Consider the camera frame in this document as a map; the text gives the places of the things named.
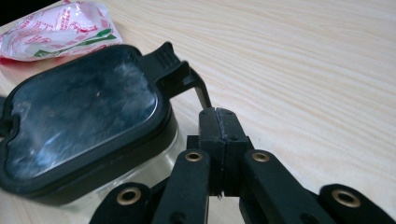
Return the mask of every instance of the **clear plastic lid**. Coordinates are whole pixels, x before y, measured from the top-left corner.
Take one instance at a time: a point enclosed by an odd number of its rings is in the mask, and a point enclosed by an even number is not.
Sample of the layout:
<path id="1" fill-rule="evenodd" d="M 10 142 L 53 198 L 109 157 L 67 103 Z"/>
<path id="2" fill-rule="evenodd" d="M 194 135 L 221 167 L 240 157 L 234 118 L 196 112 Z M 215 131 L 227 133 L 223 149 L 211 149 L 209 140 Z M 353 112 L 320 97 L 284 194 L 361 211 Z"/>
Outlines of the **clear plastic lid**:
<path id="1" fill-rule="evenodd" d="M 12 114 L 21 124 L 8 143 L 6 164 L 14 178 L 41 175 L 135 128 L 158 104 L 155 91 L 132 60 L 57 72 L 45 81 L 35 77 L 15 92 Z M 37 82 L 44 91 L 36 89 Z"/>

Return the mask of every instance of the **wood grain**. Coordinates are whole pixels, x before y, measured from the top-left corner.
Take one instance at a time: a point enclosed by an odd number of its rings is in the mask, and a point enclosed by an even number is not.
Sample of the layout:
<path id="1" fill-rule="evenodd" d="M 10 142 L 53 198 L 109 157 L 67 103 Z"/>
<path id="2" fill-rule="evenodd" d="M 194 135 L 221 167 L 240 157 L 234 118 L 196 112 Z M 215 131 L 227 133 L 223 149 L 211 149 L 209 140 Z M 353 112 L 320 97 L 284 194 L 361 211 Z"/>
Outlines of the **wood grain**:
<path id="1" fill-rule="evenodd" d="M 348 185 L 396 218 L 394 1 L 100 2 L 143 54 L 170 41 L 213 105 L 235 112 L 255 147 L 304 187 Z M 0 93 L 71 59 L 2 63 Z M 197 134 L 194 91 L 172 104 L 183 136 Z M 0 201 L 0 223 L 84 222 L 3 191 Z M 210 204 L 209 223 L 243 222 L 236 199 Z"/>

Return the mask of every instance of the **container lid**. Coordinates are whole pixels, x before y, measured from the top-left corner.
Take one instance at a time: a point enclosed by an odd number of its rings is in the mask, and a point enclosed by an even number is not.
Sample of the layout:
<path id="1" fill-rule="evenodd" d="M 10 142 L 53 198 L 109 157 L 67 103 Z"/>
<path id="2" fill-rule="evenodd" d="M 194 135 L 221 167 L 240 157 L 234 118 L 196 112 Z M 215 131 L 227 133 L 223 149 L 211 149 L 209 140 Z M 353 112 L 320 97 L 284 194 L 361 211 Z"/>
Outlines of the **container lid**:
<path id="1" fill-rule="evenodd" d="M 139 149 L 141 160 L 104 180 L 121 175 L 166 149 L 172 134 L 156 136 L 173 117 L 169 99 L 192 87 L 210 107 L 205 83 L 170 43 L 146 56 L 112 46 L 28 78 L 4 102 L 0 185 L 35 197 L 154 141 L 157 149 Z"/>

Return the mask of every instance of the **wooden table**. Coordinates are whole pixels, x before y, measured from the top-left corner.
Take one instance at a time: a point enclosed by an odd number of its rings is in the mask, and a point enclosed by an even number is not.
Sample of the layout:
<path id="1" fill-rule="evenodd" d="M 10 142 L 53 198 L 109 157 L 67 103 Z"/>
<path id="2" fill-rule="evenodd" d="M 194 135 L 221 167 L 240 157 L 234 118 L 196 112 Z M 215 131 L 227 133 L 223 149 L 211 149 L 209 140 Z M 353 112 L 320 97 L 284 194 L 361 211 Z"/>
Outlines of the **wooden table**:
<path id="1" fill-rule="evenodd" d="M 396 218 L 394 1 L 99 2 L 143 54 L 173 43 L 213 106 L 235 112 L 255 147 L 305 188 L 344 184 Z M 0 94 L 71 59 L 1 64 Z M 172 104 L 183 136 L 197 134 L 195 92 Z M 0 223 L 84 220 L 0 191 Z M 209 223 L 243 223 L 237 199 L 211 199 Z"/>

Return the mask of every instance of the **red and white packaging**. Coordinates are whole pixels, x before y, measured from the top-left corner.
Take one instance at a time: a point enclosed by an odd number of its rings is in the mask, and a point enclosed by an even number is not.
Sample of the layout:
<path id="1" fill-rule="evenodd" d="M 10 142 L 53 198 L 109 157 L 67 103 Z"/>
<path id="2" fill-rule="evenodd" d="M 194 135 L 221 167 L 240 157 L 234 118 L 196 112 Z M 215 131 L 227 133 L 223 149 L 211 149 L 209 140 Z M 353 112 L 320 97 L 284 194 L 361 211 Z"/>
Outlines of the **red and white packaging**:
<path id="1" fill-rule="evenodd" d="M 27 16 L 0 35 L 0 58 L 29 62 L 86 54 L 120 43 L 105 5 L 64 1 Z"/>

